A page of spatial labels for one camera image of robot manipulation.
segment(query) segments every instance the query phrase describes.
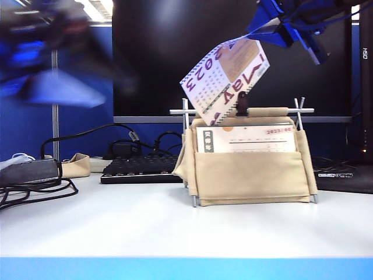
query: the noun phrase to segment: white cable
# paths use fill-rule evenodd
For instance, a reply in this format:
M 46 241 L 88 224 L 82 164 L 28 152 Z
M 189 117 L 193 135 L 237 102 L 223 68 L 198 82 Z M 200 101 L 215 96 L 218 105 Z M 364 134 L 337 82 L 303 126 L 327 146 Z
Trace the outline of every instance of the white cable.
M 26 153 L 15 153 L 12 158 L 4 161 L 4 162 L 0 162 L 0 170 L 10 166 L 10 165 L 16 165 L 16 164 L 19 164 L 19 163 L 25 163 L 25 162 L 30 162 L 32 160 L 35 160 L 35 158 L 33 156 L 29 156 L 28 154 Z

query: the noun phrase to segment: calendar holder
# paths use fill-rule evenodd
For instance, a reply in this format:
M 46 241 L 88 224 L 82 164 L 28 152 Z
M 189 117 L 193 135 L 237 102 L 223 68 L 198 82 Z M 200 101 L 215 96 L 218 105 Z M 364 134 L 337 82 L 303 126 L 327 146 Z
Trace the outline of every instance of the calendar holder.
M 301 113 L 313 113 L 314 109 L 303 108 L 304 101 L 302 97 L 298 105 L 298 100 L 294 99 L 294 109 L 249 108 L 248 116 L 242 117 L 236 116 L 237 112 L 233 110 L 220 124 L 290 122 L 295 128 L 297 150 L 294 153 L 198 153 L 195 128 L 206 126 L 205 122 L 195 110 L 188 108 L 187 99 L 182 100 L 182 110 L 170 110 L 172 115 L 183 116 L 183 147 L 174 174 L 183 178 L 193 206 L 197 206 L 198 198 L 201 206 L 260 202 L 317 203 L 316 181 L 301 119 Z M 287 116 L 291 113 L 297 115 L 296 124 Z M 189 115 L 193 114 L 196 117 L 190 125 Z M 237 170 L 245 171 L 236 172 L 235 168 L 232 171 L 231 164 L 237 165 Z

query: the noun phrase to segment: fabric pocket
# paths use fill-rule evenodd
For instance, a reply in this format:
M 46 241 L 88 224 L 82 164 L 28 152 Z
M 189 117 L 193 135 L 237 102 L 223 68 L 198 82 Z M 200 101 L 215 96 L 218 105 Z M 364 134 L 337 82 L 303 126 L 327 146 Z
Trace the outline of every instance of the fabric pocket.
M 309 196 L 299 152 L 195 153 L 202 200 Z

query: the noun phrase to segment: metal pole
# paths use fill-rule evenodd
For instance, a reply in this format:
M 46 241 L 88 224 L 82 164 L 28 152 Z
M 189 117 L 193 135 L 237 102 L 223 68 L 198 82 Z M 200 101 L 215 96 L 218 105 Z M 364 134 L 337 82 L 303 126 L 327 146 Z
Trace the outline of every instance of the metal pole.
M 58 69 L 58 51 L 53 50 L 51 54 L 52 69 Z M 52 105 L 52 130 L 53 138 L 59 137 L 59 108 L 58 105 Z M 53 142 L 53 158 L 59 160 L 59 141 Z

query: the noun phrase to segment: beige fabric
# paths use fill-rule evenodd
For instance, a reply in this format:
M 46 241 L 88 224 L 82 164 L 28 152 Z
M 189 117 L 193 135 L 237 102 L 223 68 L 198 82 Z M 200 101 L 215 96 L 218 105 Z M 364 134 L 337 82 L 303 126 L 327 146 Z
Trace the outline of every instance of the beige fabric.
M 307 136 L 304 130 L 297 131 L 295 135 L 297 137 L 299 151 L 302 154 L 304 169 L 305 169 L 307 180 L 308 180 L 309 193 L 317 194 L 315 173 L 314 173 L 314 168 L 312 167 L 312 160 L 311 160 L 311 154 L 309 152 Z
M 309 202 L 306 197 L 276 197 L 276 198 L 247 198 L 247 199 L 201 199 L 201 206 L 227 205 L 227 204 L 251 204 L 251 203 L 273 203 L 273 202 Z
M 87 177 L 90 175 L 89 156 L 76 153 L 68 162 L 62 162 L 63 178 Z
M 202 200 L 309 195 L 301 155 L 296 153 L 196 153 Z
M 255 117 L 284 117 L 287 116 L 288 108 L 287 107 L 268 107 L 268 108 L 248 108 L 247 109 L 248 116 L 251 118 Z M 229 113 L 229 117 L 235 117 L 237 113 L 236 109 L 233 109 Z
M 287 108 L 254 111 L 262 117 L 227 117 L 221 125 L 291 123 Z M 304 131 L 294 133 L 293 153 L 198 153 L 196 127 L 205 126 L 195 118 L 185 132 L 185 141 L 174 174 L 189 185 L 201 206 L 259 202 L 309 202 L 317 193 L 311 156 Z

